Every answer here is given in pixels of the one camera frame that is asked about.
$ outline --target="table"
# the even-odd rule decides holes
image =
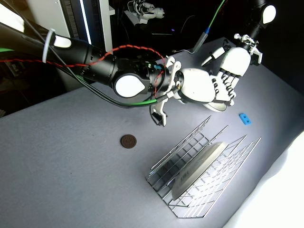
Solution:
[[[175,58],[199,67],[222,42]],[[210,66],[214,72],[219,62]],[[264,66],[251,66],[235,91],[235,106],[222,113],[170,100],[166,127],[153,123],[147,107],[121,109],[85,88],[1,118],[0,227],[222,227],[304,129],[304,98]],[[244,125],[240,113],[252,124]],[[262,140],[205,218],[177,219],[145,176],[209,115],[209,138],[229,125],[223,140]],[[124,134],[137,138],[134,148],[120,145]]]

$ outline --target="round brown object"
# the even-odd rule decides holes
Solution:
[[[122,137],[120,142],[121,142],[121,144],[124,148],[130,149],[130,148],[133,148],[136,145],[137,140],[134,137],[134,135],[126,134]]]

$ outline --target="blue block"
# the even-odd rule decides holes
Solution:
[[[245,125],[251,124],[250,119],[248,118],[248,116],[247,116],[245,113],[242,113],[242,114],[240,114],[240,115],[238,115],[238,116],[241,118],[242,122],[243,122]]]

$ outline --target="metal wire rack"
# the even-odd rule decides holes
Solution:
[[[246,135],[231,142],[211,166],[186,190],[173,200],[171,189],[175,177],[206,146],[212,144],[228,127],[211,140],[202,133],[209,116],[150,170],[147,181],[178,218],[203,218],[211,210],[225,188],[254,150],[261,138],[238,149]]]

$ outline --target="dark background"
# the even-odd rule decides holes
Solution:
[[[131,43],[153,47],[163,55],[170,55],[173,49],[188,49],[194,46],[210,23],[221,0],[147,0],[155,7],[163,8],[165,17],[151,19],[147,25],[136,26],[122,13],[126,10],[127,2],[110,1],[110,5],[116,10],[116,15],[112,18],[112,23],[117,25],[112,31],[114,47]],[[304,3],[296,0],[273,0],[271,3],[276,7],[276,18],[258,37],[258,49],[263,53],[262,64],[304,94]],[[181,32],[185,20],[191,15],[194,16],[188,19]],[[228,0],[216,17],[206,42],[220,37],[234,41],[235,33],[246,34],[249,15],[248,0]],[[152,33],[171,35],[160,36]]]

